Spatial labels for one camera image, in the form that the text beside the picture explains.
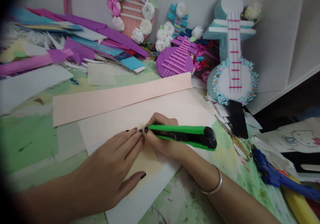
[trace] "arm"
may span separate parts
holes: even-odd
[[[144,143],[142,129],[118,133],[74,172],[15,195],[30,223],[68,223],[115,207],[146,173],[124,178]]]
[[[159,113],[155,113],[146,126],[153,123],[178,125],[176,119],[168,119]],[[201,190],[210,192],[218,186],[218,169],[190,147],[183,143],[160,139],[151,130],[147,132],[146,138],[156,149],[177,159],[193,176]],[[220,190],[208,198],[228,223],[279,223],[253,196],[223,173]]]

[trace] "hand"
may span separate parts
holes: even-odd
[[[164,115],[155,112],[150,121],[148,121],[146,124],[146,127],[150,126],[151,124],[178,126],[178,121],[175,118],[169,119]],[[169,157],[178,158],[180,155],[183,155],[183,150],[189,148],[184,143],[161,139],[157,137],[152,130],[148,130],[145,136],[146,140],[149,141],[151,145]]]
[[[142,129],[123,131],[99,147],[71,173],[77,218],[115,207],[146,173],[140,171],[123,181],[144,144]]]

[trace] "right hand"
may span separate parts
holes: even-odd
[[[146,127],[152,124],[178,126],[178,121],[175,118],[169,119],[166,116],[155,112],[146,124]],[[162,152],[166,156],[176,159],[179,158],[180,155],[183,155],[183,150],[189,148],[185,143],[161,139],[157,137],[152,130],[148,130],[145,134],[145,138],[158,151]]]

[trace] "glue gun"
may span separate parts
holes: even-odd
[[[215,151],[217,140],[212,128],[204,126],[150,125],[145,132],[152,130],[159,138],[186,143],[196,148]]]
[[[280,187],[284,185],[309,199],[320,201],[320,192],[312,187],[300,185],[288,177],[278,172],[270,162],[268,162],[266,156],[254,146],[252,150],[253,158],[256,162],[257,169],[261,172],[261,178],[267,185]]]

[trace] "hello kitty drawing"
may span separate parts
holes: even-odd
[[[316,149],[319,148],[320,151],[320,138],[316,137],[312,131],[292,131],[290,132],[292,136],[286,137],[282,136],[284,140],[293,147],[293,149],[299,151],[299,146],[302,145],[308,148]]]

